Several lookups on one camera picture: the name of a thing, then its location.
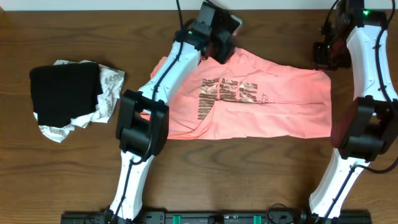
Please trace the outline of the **pink t-shirt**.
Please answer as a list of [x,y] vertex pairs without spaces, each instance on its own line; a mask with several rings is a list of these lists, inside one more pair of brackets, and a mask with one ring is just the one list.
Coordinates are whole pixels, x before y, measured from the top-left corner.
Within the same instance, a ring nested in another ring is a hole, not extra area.
[[236,48],[224,64],[209,58],[170,102],[169,139],[325,138],[331,131],[331,81]]

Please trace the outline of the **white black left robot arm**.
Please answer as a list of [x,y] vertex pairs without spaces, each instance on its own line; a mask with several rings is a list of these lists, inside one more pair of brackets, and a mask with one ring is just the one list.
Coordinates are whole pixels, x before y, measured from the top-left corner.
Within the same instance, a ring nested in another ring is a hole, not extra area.
[[121,172],[105,223],[132,223],[142,208],[150,164],[169,134],[169,103],[202,60],[224,64],[233,53],[233,36],[243,22],[209,1],[198,17],[180,21],[170,53],[158,72],[138,91],[126,90],[120,101],[116,138],[121,150]]

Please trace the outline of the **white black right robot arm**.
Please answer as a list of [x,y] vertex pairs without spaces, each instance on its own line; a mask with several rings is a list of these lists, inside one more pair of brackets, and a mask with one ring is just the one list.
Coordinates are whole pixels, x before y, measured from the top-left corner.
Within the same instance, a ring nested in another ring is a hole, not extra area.
[[385,174],[370,163],[390,148],[397,137],[397,93],[386,54],[387,29],[392,16],[366,9],[363,0],[336,0],[336,21],[320,28],[322,42],[313,45],[317,70],[352,68],[353,102],[331,128],[333,153],[301,223],[371,223],[369,212],[342,211],[355,180],[363,170]]

